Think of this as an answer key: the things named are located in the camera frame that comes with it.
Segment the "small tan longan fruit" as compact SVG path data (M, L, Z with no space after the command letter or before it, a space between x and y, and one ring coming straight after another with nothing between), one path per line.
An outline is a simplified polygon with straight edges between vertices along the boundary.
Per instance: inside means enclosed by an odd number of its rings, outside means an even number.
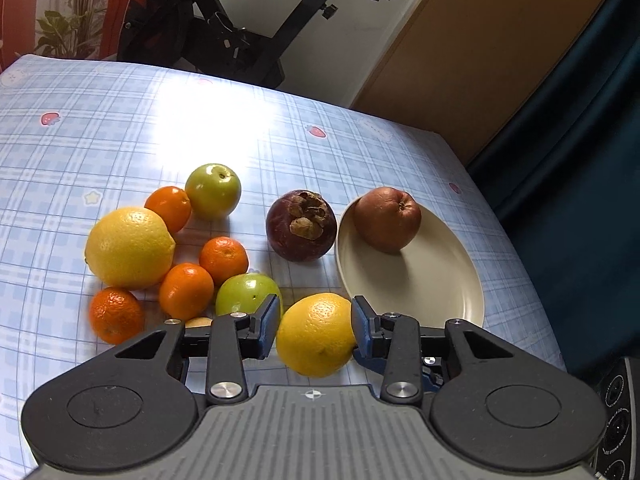
M201 328L209 327L213 323L213 319L208 316L199 316L198 318L192 318L192 320L186 321L184 325L186 328Z

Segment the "cream oval plate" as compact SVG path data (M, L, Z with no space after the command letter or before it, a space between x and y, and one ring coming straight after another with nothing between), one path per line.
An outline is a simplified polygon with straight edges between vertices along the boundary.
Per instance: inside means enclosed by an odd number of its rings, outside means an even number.
M397 254L371 247L354 225L349 204L337 225L335 261L348 296L363 296L378 314L398 312L426 327L450 318L484 324L482 283L463 244L423 207L416 237Z

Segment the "red plant wall poster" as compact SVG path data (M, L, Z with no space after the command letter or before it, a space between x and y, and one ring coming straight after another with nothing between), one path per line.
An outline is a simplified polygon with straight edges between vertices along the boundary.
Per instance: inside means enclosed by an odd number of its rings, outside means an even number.
M114 58L129 0L1 0L1 68L25 54Z

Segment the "brown wooden door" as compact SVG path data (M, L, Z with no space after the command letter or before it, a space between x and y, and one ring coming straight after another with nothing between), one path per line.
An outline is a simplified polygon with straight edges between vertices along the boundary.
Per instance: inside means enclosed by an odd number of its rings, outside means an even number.
M521 107L603 0L421 0L355 110L439 133L468 162Z

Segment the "brown red apple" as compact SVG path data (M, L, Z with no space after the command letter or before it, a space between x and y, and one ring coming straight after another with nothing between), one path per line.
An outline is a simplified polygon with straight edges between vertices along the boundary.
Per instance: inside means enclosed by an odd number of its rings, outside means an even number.
M390 186L367 192L354 206L358 234L374 249L386 254L400 252L416 236L422 212L413 197Z

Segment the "large yellow lemon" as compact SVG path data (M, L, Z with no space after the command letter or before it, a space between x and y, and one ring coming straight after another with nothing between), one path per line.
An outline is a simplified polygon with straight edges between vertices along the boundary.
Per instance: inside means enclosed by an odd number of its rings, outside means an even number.
M87 238L85 260L107 286L146 289L170 270L175 248L158 214L144 207L122 207L96 222Z

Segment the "blue plaid tablecloth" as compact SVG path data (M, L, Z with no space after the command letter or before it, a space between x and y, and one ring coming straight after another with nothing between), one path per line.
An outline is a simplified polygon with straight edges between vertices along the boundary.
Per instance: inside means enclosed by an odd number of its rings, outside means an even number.
M221 222L192 219L175 258L193 262L212 237L238 240L250 270L285 304L341 294L334 255L279 257L266 239L272 203L319 193L335 212L372 188L408 192L462 241L477 270L486 330L551 364L563 362L536 290L462 163L436 133L247 84L134 64L27 55L1 76L1 474L35 461L22 434L26 398L104 350L88 322L101 288L85 262L104 214L141 206L218 162L239 177Z

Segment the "purple mangosteen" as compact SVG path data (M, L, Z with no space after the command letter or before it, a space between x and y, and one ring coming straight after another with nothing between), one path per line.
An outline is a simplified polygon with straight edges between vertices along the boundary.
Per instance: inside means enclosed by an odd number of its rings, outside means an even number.
M271 248L285 260L314 261L335 242L337 222L329 203L318 193L294 190L279 197L266 217Z

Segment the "black exercise bike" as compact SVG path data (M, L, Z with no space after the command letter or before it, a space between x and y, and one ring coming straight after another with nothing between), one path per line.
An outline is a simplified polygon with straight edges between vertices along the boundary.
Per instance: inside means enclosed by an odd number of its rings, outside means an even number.
M205 75L274 89L293 40L315 15L328 20L336 11L329 0L300 0L268 37L234 26L220 0L129 0L116 60L160 67L183 60Z

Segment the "green apple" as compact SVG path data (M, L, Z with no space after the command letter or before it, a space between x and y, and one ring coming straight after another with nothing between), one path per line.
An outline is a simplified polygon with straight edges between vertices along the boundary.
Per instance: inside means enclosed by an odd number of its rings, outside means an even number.
M272 278L261 273L244 273L224 281L217 292L215 314L227 315L232 312L254 313L268 295L279 298L280 314L284 312L284 302L280 288Z
M238 206L242 186L228 166L205 164L192 171L184 190L198 218L217 221L227 218Z

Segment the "dark teal curtain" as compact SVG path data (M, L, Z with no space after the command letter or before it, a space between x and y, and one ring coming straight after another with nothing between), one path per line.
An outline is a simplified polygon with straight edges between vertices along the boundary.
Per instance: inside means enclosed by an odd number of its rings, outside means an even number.
M639 0L604 0L469 163L532 279L567 369L639 352Z

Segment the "orange tangerine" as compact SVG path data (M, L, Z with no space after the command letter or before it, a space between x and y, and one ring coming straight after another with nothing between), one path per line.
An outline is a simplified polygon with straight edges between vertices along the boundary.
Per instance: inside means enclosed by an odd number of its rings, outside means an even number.
M209 273L195 263L179 263L160 284L160 308L170 318L190 321L201 316L212 301L215 285Z
M190 198L186 191L176 186L165 186L152 193L145 201L145 208L163 219L171 234L181 231L192 214Z
M198 263L220 287L229 278L243 274L248 269L248 255L244 246L228 236L217 236L203 246Z
M90 302L88 318L96 336L107 344L122 344L144 331L142 305L122 288L100 290Z

